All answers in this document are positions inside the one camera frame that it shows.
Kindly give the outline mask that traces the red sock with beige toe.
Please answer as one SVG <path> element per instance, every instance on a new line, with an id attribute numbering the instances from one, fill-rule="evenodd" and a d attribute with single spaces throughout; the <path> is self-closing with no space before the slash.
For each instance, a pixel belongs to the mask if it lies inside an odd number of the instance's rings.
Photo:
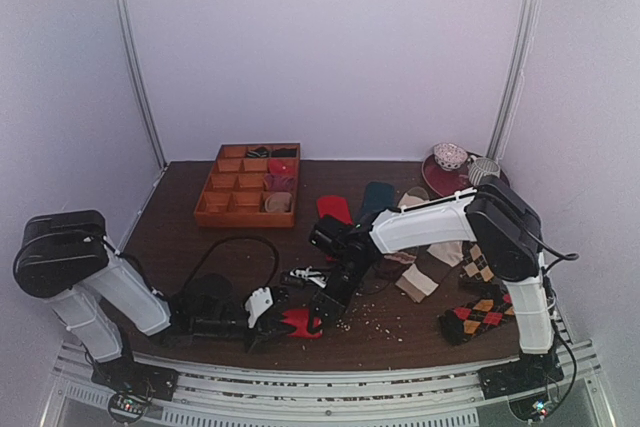
<path id="1" fill-rule="evenodd" d="M 309 310 L 307 308 L 288 309 L 283 312 L 283 321 L 293 325 L 295 332 L 288 337 L 301 339 L 318 339 L 321 336 L 310 336 L 306 331 Z"/>

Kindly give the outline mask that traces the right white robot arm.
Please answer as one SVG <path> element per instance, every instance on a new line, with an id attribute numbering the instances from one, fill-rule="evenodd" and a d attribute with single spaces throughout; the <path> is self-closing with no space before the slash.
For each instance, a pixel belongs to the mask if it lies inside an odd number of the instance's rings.
<path id="1" fill-rule="evenodd" d="M 300 332 L 316 334 L 340 319 L 365 274 L 383 256 L 418 246 L 474 242 L 514 307 L 526 356 L 514 364 L 513 380 L 530 389 L 550 373 L 547 354 L 555 334 L 541 265 L 541 221 L 499 178 L 488 176 L 475 188 L 428 203 L 370 213 L 353 225 L 326 215 L 309 241 L 336 264 L 311 298 Z"/>

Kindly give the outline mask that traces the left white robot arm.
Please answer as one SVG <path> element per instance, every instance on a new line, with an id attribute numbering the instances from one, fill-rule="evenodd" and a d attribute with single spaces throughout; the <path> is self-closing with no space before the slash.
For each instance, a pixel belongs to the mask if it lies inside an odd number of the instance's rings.
<path id="1" fill-rule="evenodd" d="M 102 311 L 102 300 L 162 347 L 208 338 L 241 340 L 252 350 L 295 331 L 277 304 L 283 289 L 260 287 L 239 302 L 224 277 L 190 274 L 176 294 L 163 294 L 134 256 L 111 243 L 96 210 L 29 219 L 12 273 L 23 292 L 48 304 L 91 357 L 105 363 L 106 376 L 123 391 L 137 389 L 144 371 L 128 357 L 125 332 Z"/>

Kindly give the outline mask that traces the beige striped sock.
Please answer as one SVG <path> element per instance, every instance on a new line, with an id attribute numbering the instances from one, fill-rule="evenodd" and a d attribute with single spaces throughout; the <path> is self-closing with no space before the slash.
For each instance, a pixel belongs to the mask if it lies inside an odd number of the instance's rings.
<path id="1" fill-rule="evenodd" d="M 423 187 L 412 187 L 398 201 L 397 207 L 412 207 L 429 201 L 429 194 Z M 396 281 L 418 257 L 420 247 L 412 247 L 396 253 L 387 254 L 374 266 L 375 276 L 385 281 Z"/>

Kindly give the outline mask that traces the beige rolled sock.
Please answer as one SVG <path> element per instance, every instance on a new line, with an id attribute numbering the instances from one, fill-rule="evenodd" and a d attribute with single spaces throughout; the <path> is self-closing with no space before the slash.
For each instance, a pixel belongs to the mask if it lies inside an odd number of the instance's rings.
<path id="1" fill-rule="evenodd" d="M 264 211 L 270 214 L 291 211 L 293 196 L 289 192 L 273 192 L 264 201 Z"/>

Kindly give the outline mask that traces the beige brown sock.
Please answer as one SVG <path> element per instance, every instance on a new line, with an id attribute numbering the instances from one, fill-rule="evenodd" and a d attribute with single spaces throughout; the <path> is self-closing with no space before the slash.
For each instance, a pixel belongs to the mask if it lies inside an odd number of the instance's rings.
<path id="1" fill-rule="evenodd" d="M 461 241 L 432 244 L 426 249 L 426 252 L 450 268 L 458 265 L 463 259 Z M 417 261 L 414 261 L 402 273 L 395 286 L 413 302 L 420 303 L 440 286 L 440 281 L 435 281 L 426 273 L 425 268 L 420 267 L 417 265 Z"/>

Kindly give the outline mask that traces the teal reindeer sock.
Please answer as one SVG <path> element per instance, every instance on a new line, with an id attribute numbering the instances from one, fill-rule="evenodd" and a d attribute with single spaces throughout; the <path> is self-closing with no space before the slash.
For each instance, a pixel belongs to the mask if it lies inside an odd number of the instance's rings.
<path id="1" fill-rule="evenodd" d="M 389 207 L 394 207 L 395 188 L 386 182 L 369 182 L 364 191 L 360 209 L 356 216 L 358 221 L 367 215 L 383 211 Z"/>

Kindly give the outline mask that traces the black orange argyle sock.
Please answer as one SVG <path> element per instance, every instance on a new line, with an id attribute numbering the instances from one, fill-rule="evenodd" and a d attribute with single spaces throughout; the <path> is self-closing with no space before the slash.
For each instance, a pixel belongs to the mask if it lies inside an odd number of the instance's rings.
<path id="1" fill-rule="evenodd" d="M 444 339 L 449 344 L 457 346 L 514 319 L 511 297 L 508 294 L 499 294 L 494 298 L 480 298 L 446 310 L 438 317 L 438 325 Z"/>

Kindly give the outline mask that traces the wooden compartment tray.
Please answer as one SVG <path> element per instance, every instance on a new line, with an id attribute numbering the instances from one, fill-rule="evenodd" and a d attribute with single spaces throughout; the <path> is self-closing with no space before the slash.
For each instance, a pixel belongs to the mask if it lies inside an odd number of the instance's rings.
<path id="1" fill-rule="evenodd" d="M 270 150 L 269 158 L 247 158 L 246 152 L 258 146 Z M 264 201 L 273 192 L 265 190 L 263 178 L 273 149 L 296 147 L 298 155 L 293 202 L 288 213 L 264 211 Z M 296 221 L 300 177 L 301 145 L 298 143 L 224 144 L 194 210 L 196 224 L 202 228 L 292 228 Z"/>

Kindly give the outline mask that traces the red rolled sock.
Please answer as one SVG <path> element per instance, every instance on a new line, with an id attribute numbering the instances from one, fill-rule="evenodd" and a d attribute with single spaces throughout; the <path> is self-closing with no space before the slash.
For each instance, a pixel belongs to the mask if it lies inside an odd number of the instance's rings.
<path id="1" fill-rule="evenodd" d="M 268 171 L 272 175 L 294 176 L 297 171 L 295 158 L 271 158 L 268 161 Z"/>

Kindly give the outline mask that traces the beige argyle sock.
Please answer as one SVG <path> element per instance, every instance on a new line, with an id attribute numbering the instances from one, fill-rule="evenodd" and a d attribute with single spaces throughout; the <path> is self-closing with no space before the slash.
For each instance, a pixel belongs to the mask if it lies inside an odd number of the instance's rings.
<path id="1" fill-rule="evenodd" d="M 480 247 L 476 243 L 462 244 L 462 261 L 458 284 L 463 288 L 476 288 L 490 284 L 495 276 Z"/>

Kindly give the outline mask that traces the black striped rolled sock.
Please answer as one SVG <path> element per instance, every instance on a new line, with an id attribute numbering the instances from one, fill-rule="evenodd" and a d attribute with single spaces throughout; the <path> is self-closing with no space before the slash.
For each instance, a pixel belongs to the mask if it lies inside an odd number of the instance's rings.
<path id="1" fill-rule="evenodd" d="M 269 158 L 270 150 L 265 146 L 258 146 L 252 149 L 248 149 L 246 152 L 247 158 Z"/>

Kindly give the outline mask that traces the red round plate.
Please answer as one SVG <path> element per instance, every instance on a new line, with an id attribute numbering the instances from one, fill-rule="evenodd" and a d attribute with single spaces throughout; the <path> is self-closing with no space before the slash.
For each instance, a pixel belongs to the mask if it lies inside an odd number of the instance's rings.
<path id="1" fill-rule="evenodd" d="M 469 152 L 469 156 L 459 169 L 446 171 L 436 162 L 434 154 L 429 155 L 422 164 L 422 177 L 430 191 L 437 197 L 447 197 L 456 191 L 473 188 L 469 182 L 468 170 L 480 156 L 473 152 Z"/>

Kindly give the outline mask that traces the white patterned bowl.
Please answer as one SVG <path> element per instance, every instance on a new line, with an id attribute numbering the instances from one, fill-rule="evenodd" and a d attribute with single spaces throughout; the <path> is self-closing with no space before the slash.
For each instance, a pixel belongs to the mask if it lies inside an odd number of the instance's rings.
<path id="1" fill-rule="evenodd" d="M 433 155 L 436 164 L 444 171 L 457 170 L 468 160 L 467 151 L 453 143 L 439 143 L 435 145 Z"/>

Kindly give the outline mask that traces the striped grey cup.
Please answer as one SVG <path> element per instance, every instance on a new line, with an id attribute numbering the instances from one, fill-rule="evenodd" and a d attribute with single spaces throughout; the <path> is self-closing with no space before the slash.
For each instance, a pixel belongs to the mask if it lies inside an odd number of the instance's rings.
<path id="1" fill-rule="evenodd" d="M 500 177 L 501 167 L 491 158 L 472 156 L 468 167 L 468 178 L 472 186 L 477 187 L 487 176 Z"/>

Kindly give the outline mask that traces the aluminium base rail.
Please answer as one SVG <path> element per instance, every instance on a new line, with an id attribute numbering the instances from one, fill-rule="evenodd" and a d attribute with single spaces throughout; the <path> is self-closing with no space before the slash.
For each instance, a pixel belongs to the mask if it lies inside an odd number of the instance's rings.
<path id="1" fill-rule="evenodd" d="M 154 401 L 133 426 L 621 426 L 607 398 L 591 341 L 571 345 L 576 382 L 556 414 L 529 425 L 517 400 L 487 398 L 481 368 L 503 361 L 354 372 L 252 370 L 137 354 L 141 362 L 177 370 L 171 401 Z M 84 350 L 63 343 L 36 426 L 115 426 L 106 412 L 111 391 L 90 381 Z"/>

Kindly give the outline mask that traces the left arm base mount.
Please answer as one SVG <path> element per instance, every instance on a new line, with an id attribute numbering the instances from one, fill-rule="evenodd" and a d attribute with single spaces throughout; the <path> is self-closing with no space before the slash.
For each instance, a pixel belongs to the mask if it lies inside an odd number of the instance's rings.
<path id="1" fill-rule="evenodd" d="M 154 400 L 171 401 L 179 374 L 174 369 L 134 362 L 124 368 L 96 364 L 93 383 L 113 391 L 107 401 L 107 413 L 117 423 L 141 420 Z"/>

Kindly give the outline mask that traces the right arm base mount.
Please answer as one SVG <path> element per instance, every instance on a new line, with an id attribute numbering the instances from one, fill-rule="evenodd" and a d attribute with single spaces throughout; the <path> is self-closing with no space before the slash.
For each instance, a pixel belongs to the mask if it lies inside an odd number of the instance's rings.
<path id="1" fill-rule="evenodd" d="M 516 396 L 512 413 L 533 423 L 551 414 L 555 401 L 550 385 L 563 380 L 564 373 L 556 353 L 520 353 L 515 361 L 481 368 L 478 377 L 485 400 Z"/>

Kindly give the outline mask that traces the right aluminium frame post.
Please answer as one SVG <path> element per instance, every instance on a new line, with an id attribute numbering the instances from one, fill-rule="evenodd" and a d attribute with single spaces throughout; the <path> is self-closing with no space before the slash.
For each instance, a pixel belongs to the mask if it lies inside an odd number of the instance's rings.
<path id="1" fill-rule="evenodd" d="M 519 99 L 524 86 L 524 68 L 534 39 L 540 0 L 521 0 L 507 78 L 502 92 L 487 156 L 500 163 L 505 155 L 515 120 Z"/>

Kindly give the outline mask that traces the aluminium frame post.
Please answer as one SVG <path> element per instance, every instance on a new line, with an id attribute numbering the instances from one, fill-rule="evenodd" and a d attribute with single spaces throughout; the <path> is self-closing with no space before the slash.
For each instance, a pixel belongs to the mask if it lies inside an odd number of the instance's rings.
<path id="1" fill-rule="evenodd" d="M 168 166 L 168 162 L 161 145 L 157 126 L 151 111 L 148 93 L 145 86 L 141 64 L 135 45 L 135 38 L 127 0 L 114 0 L 121 38 L 124 45 L 125 57 L 134 98 L 139 110 L 143 128 L 149 140 L 156 164 L 160 170 Z"/>
<path id="2" fill-rule="evenodd" d="M 505 155 L 515 120 L 519 99 L 524 86 L 524 68 L 534 39 L 540 0 L 521 0 L 507 78 L 502 92 L 487 156 L 500 163 Z"/>

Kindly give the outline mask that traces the left aluminium frame post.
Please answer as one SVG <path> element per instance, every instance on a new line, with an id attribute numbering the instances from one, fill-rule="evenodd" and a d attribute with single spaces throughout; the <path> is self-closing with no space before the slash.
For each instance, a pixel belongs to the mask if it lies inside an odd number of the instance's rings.
<path id="1" fill-rule="evenodd" d="M 157 126 L 151 111 L 148 93 L 145 86 L 141 64 L 135 45 L 135 38 L 127 0 L 114 0 L 121 38 L 124 45 L 125 57 L 134 98 L 139 110 L 143 128 L 149 140 L 156 164 L 160 170 L 168 166 L 168 162 L 161 145 Z"/>

